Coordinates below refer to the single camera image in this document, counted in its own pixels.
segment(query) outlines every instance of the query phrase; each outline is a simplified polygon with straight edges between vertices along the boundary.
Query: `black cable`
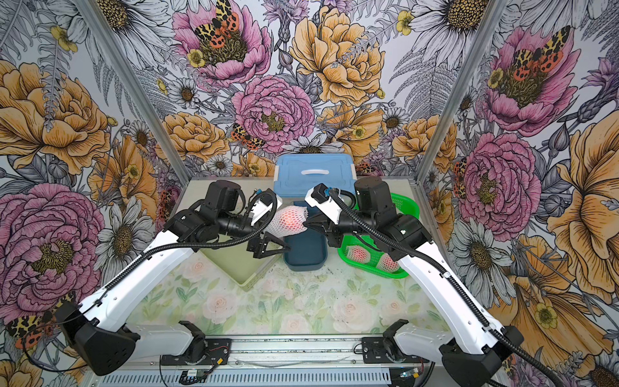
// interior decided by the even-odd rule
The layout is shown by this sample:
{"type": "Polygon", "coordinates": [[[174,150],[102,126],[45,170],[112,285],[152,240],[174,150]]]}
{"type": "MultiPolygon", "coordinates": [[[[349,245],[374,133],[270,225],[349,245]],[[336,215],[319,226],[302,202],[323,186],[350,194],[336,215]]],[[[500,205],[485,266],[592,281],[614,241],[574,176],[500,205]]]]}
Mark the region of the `black cable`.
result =
{"type": "Polygon", "coordinates": [[[381,250],[375,248],[374,246],[372,246],[368,242],[364,241],[363,238],[361,236],[359,236],[359,234],[357,234],[356,232],[353,232],[352,235],[354,235],[355,238],[359,239],[359,242],[361,242],[362,244],[366,245],[367,247],[371,248],[374,251],[378,251],[379,253],[382,253],[381,250]]]}
{"type": "Polygon", "coordinates": [[[539,360],[529,355],[522,348],[516,347],[511,341],[507,339],[507,337],[503,336],[496,329],[491,329],[490,334],[492,334],[492,336],[499,340],[504,346],[509,348],[511,352],[514,352],[516,355],[520,356],[520,358],[522,358],[525,362],[531,364],[533,367],[540,370],[544,375],[546,375],[548,379],[552,380],[552,383],[554,383],[556,387],[563,387],[563,382],[561,381],[561,379],[559,379],[559,377],[554,372],[552,372],[551,369],[546,367],[539,360]]]}
{"type": "Polygon", "coordinates": [[[165,379],[163,378],[163,372],[161,372],[161,359],[162,359],[163,355],[159,355],[159,376],[161,377],[161,381],[163,383],[163,385],[165,387],[170,387],[168,386],[168,383],[165,382],[165,379]]]}
{"type": "Polygon", "coordinates": [[[260,233],[262,231],[264,231],[264,229],[273,220],[273,217],[275,216],[275,213],[277,212],[277,196],[274,193],[271,193],[271,192],[268,192],[268,191],[263,191],[263,192],[257,194],[252,199],[252,201],[250,202],[250,206],[248,206],[248,211],[249,211],[249,208],[252,207],[251,203],[254,203],[255,201],[259,200],[263,196],[270,196],[271,199],[272,199],[273,206],[271,207],[271,211],[267,214],[266,220],[264,222],[262,222],[260,227],[258,227],[256,230],[252,231],[251,233],[245,235],[244,237],[240,237],[240,238],[236,238],[236,239],[231,239],[231,240],[228,240],[228,241],[225,241],[225,242],[217,242],[217,243],[210,243],[210,242],[181,242],[181,243],[170,243],[168,245],[162,245],[162,246],[155,247],[155,248],[153,248],[153,249],[151,249],[149,251],[142,252],[142,254],[138,258],[136,258],[133,262],[131,262],[129,265],[127,265],[120,273],[118,273],[118,275],[116,275],[116,277],[112,278],[112,280],[110,280],[105,285],[105,288],[108,289],[108,290],[113,289],[127,275],[129,275],[130,272],[132,272],[136,267],[138,267],[142,262],[144,262],[146,259],[149,259],[151,256],[153,256],[153,255],[155,255],[157,253],[160,253],[162,251],[170,250],[170,249],[173,249],[173,248],[212,248],[212,249],[216,249],[216,248],[231,247],[231,246],[240,245],[241,243],[247,242],[248,240],[250,240],[250,239],[260,235],[260,233]]]}
{"type": "MultiPolygon", "coordinates": [[[[376,239],[380,240],[381,242],[385,243],[387,246],[390,246],[390,247],[392,247],[394,249],[403,251],[404,253],[407,253],[410,256],[414,256],[414,257],[417,257],[417,258],[420,258],[420,259],[426,261],[427,263],[432,265],[435,269],[437,269],[438,272],[441,273],[441,274],[445,274],[446,272],[448,272],[447,269],[445,269],[442,265],[440,265],[440,263],[436,262],[430,256],[428,256],[426,254],[423,254],[423,253],[421,253],[421,252],[411,248],[410,246],[405,246],[405,245],[399,243],[398,241],[395,241],[395,240],[389,238],[388,236],[386,236],[385,234],[379,232],[378,230],[375,230],[372,226],[370,226],[365,221],[363,221],[363,219],[361,219],[355,213],[354,210],[348,208],[346,206],[346,203],[344,203],[344,201],[337,195],[337,193],[336,193],[336,191],[334,189],[329,190],[329,195],[333,198],[333,201],[342,209],[342,212],[347,214],[352,220],[356,221],[357,224],[365,232],[367,232],[371,236],[373,236],[376,239]]],[[[486,317],[482,314],[482,312],[475,306],[475,304],[473,303],[473,300],[471,300],[470,297],[465,293],[464,289],[456,281],[454,276],[451,275],[451,273],[449,273],[449,274],[450,274],[449,276],[446,276],[447,281],[454,287],[454,289],[456,290],[458,295],[461,297],[461,299],[464,301],[464,303],[469,307],[469,309],[473,312],[475,317],[477,317],[477,319],[485,327],[490,326],[490,322],[488,321],[488,319],[486,319],[486,317]]],[[[527,363],[531,364],[533,367],[535,367],[538,370],[540,370],[540,372],[542,372],[544,375],[546,375],[555,384],[555,387],[563,387],[563,382],[559,379],[559,377],[550,368],[546,367],[544,364],[542,364],[538,360],[536,360],[533,357],[531,357],[527,352],[524,352],[519,347],[516,347],[511,341],[509,341],[507,339],[507,337],[503,336],[499,331],[497,331],[495,329],[489,329],[489,332],[498,341],[500,341],[504,346],[509,348],[513,353],[517,354],[523,360],[525,360],[527,363]]]]}
{"type": "Polygon", "coordinates": [[[42,369],[43,371],[48,371],[48,372],[56,372],[56,373],[61,373],[61,372],[68,372],[68,371],[79,370],[79,369],[81,369],[81,368],[87,367],[88,365],[87,365],[87,364],[84,364],[84,365],[81,365],[81,366],[79,366],[79,367],[67,368],[66,370],[54,370],[54,369],[52,369],[52,368],[46,368],[46,367],[42,366],[41,364],[39,364],[39,361],[37,361],[37,360],[33,359],[33,358],[30,356],[30,354],[28,353],[28,350],[26,349],[26,338],[28,338],[28,336],[29,336],[31,333],[33,333],[33,332],[35,332],[35,331],[38,331],[38,330],[41,330],[41,329],[45,329],[45,328],[47,328],[48,326],[59,326],[59,325],[66,324],[66,323],[68,323],[68,322],[70,322],[70,321],[74,321],[74,320],[77,320],[78,318],[83,317],[83,315],[85,315],[85,314],[86,314],[86,313],[88,313],[88,312],[89,312],[92,308],[94,308],[95,306],[97,306],[98,302],[99,302],[99,301],[101,301],[101,299],[102,299],[103,297],[105,297],[105,295],[106,295],[107,293],[108,293],[108,289],[105,289],[105,291],[103,292],[103,294],[101,294],[101,297],[99,297],[98,299],[96,299],[96,300],[92,303],[92,305],[90,305],[90,306],[89,306],[89,308],[88,308],[88,309],[86,309],[86,310],[85,310],[85,311],[84,311],[81,315],[79,315],[79,316],[75,316],[75,317],[73,317],[73,318],[69,318],[68,320],[63,321],[62,323],[48,323],[48,324],[44,324],[44,325],[41,325],[41,326],[37,326],[37,327],[36,327],[36,328],[34,328],[33,330],[31,330],[31,331],[29,331],[28,333],[26,333],[26,334],[25,334],[25,335],[21,338],[21,341],[22,341],[22,352],[23,352],[23,353],[24,353],[24,355],[26,356],[26,359],[28,359],[28,361],[29,361],[29,362],[30,362],[33,366],[35,366],[35,367],[37,367],[37,368],[40,368],[40,369],[42,369]]]}
{"type": "Polygon", "coordinates": [[[434,366],[436,365],[436,363],[431,362],[430,366],[428,367],[428,370],[426,372],[423,373],[422,377],[422,381],[421,383],[419,383],[419,386],[415,386],[415,387],[424,387],[427,383],[428,380],[430,380],[430,376],[432,376],[432,371],[434,371],[434,366]]]}
{"type": "Polygon", "coordinates": [[[339,191],[340,194],[348,196],[350,198],[350,205],[348,206],[348,208],[355,208],[355,205],[357,204],[357,198],[355,197],[355,194],[353,194],[352,192],[344,191],[343,189],[340,189],[339,191]]]}
{"type": "Polygon", "coordinates": [[[488,384],[489,384],[490,386],[492,386],[492,387],[507,387],[506,385],[504,385],[504,384],[502,384],[502,383],[499,383],[499,382],[497,382],[497,381],[496,381],[496,380],[494,380],[494,379],[490,379],[490,380],[488,380],[486,383],[488,383],[488,384]]]}

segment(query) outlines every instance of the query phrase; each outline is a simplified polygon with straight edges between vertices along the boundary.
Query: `green plastic basket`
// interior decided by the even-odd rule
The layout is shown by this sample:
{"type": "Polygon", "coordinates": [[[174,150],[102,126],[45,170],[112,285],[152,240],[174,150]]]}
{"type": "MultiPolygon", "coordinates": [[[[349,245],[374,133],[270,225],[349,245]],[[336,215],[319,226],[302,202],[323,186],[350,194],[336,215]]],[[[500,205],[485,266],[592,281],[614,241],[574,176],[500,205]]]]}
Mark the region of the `green plastic basket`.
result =
{"type": "MultiPolygon", "coordinates": [[[[391,200],[396,205],[396,208],[405,215],[413,215],[417,219],[419,219],[419,206],[413,199],[407,198],[406,196],[391,194],[391,200]]],[[[376,247],[374,241],[370,237],[361,237],[364,241],[366,241],[370,246],[376,247]]],[[[382,257],[384,253],[380,251],[375,251],[367,246],[365,246],[359,239],[353,237],[352,235],[346,235],[342,240],[342,247],[337,249],[338,254],[340,254],[340,258],[347,264],[357,267],[358,269],[365,270],[372,274],[376,274],[377,276],[385,277],[385,278],[404,278],[408,276],[409,273],[405,272],[404,269],[400,268],[393,273],[388,273],[386,271],[382,271],[376,268],[376,264],[378,264],[378,260],[382,257]],[[363,264],[355,261],[351,261],[346,258],[346,247],[347,246],[361,246],[364,249],[370,252],[370,263],[363,264]]]]}

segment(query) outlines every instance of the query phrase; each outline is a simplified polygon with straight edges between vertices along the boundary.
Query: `flower bud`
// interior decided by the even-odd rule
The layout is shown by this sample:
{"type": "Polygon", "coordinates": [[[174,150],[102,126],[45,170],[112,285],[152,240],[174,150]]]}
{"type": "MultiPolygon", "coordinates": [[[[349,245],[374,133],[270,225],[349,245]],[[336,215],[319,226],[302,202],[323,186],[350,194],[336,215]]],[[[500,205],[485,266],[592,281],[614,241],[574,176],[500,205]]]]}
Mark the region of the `flower bud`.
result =
{"type": "Polygon", "coordinates": [[[556,155],[562,150],[567,149],[569,145],[569,133],[568,127],[563,123],[559,129],[557,129],[548,140],[548,149],[550,149],[549,156],[556,157],[556,155]]]}
{"type": "Polygon", "coordinates": [[[559,217],[565,212],[565,204],[559,195],[550,195],[544,201],[543,208],[552,217],[559,217]]]}
{"type": "Polygon", "coordinates": [[[284,50],[279,50],[279,64],[280,68],[285,68],[292,72],[292,55],[284,50]]]}
{"type": "Polygon", "coordinates": [[[69,166],[66,162],[54,159],[47,166],[47,169],[50,171],[50,175],[52,175],[56,179],[62,179],[69,173],[69,166]]]}

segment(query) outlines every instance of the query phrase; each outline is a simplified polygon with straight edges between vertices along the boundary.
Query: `blue plastic box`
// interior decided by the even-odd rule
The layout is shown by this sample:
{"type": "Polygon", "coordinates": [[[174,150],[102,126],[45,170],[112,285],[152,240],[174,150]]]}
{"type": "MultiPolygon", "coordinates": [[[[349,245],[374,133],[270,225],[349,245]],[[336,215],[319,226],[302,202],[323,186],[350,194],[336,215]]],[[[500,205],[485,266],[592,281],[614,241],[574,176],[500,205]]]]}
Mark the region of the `blue plastic box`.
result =
{"type": "Polygon", "coordinates": [[[355,165],[347,154],[288,154],[277,159],[274,191],[282,198],[305,198],[320,183],[355,191],[355,165]]]}

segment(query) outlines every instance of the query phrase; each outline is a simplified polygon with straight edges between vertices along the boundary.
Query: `yellow peony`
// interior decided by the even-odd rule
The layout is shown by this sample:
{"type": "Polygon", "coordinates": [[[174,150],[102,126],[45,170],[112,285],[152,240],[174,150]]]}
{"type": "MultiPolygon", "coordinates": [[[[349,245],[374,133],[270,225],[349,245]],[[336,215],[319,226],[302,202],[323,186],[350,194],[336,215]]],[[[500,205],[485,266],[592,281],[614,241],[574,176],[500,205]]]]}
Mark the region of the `yellow peony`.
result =
{"type": "Polygon", "coordinates": [[[451,239],[454,231],[454,206],[451,203],[451,191],[446,189],[438,190],[438,187],[430,192],[430,208],[436,219],[438,230],[445,243],[451,239]]]}
{"type": "Polygon", "coordinates": [[[385,53],[378,44],[353,59],[344,58],[362,38],[366,38],[365,27],[351,24],[337,8],[323,7],[318,26],[308,18],[297,24],[290,54],[303,65],[302,74],[316,73],[320,78],[323,101],[357,107],[380,89],[385,53]]]}
{"type": "MultiPolygon", "coordinates": [[[[420,118],[404,125],[405,135],[393,139],[394,155],[413,158],[425,154],[436,131],[438,121],[439,115],[435,115],[427,120],[420,118]]],[[[456,157],[456,130],[456,124],[452,122],[434,160],[434,164],[441,173],[446,173],[449,170],[451,162],[456,157]]]]}
{"type": "MultiPolygon", "coordinates": [[[[584,376],[594,367],[593,355],[610,353],[613,342],[588,315],[587,305],[578,293],[569,291],[574,277],[568,263],[539,236],[519,235],[514,241],[513,259],[519,273],[508,276],[516,289],[511,305],[498,298],[500,305],[488,309],[503,325],[513,325],[524,336],[522,349],[534,355],[542,348],[540,360],[555,367],[574,352],[582,352],[584,362],[576,376],[584,376]],[[539,258],[547,259],[547,266],[539,258]]],[[[602,311],[595,306],[593,312],[602,311]]]]}
{"type": "Polygon", "coordinates": [[[142,201],[148,216],[157,216],[157,184],[150,160],[143,157],[130,136],[115,144],[114,156],[104,155],[88,176],[92,199],[104,204],[115,202],[124,210],[131,196],[142,201]]]}
{"type": "MultiPolygon", "coordinates": [[[[228,139],[225,138],[226,132],[201,115],[185,112],[169,115],[163,119],[163,127],[183,160],[185,156],[193,155],[206,162],[230,150],[228,139]]],[[[159,157],[165,158],[159,144],[155,151],[159,157]]]]}
{"type": "Polygon", "coordinates": [[[69,166],[71,175],[90,167],[94,157],[110,150],[108,118],[79,82],[63,74],[59,106],[51,129],[44,127],[43,74],[33,63],[19,70],[0,61],[0,155],[18,155],[14,168],[24,167],[41,152],[52,154],[69,166]]]}
{"type": "Polygon", "coordinates": [[[360,108],[353,111],[348,105],[337,105],[323,109],[317,118],[318,123],[337,129],[331,142],[341,142],[344,152],[351,155],[359,164],[370,154],[371,148],[378,148],[380,134],[386,132],[383,111],[360,108]]]}
{"type": "Polygon", "coordinates": [[[558,168],[574,185],[572,203],[548,218],[548,231],[568,254],[580,289],[610,304],[619,290],[619,111],[576,131],[569,156],[570,169],[558,168]]]}
{"type": "Polygon", "coordinates": [[[254,152],[248,153],[246,157],[241,155],[240,162],[243,169],[252,176],[273,176],[275,173],[275,163],[265,157],[257,156],[254,152]]]}

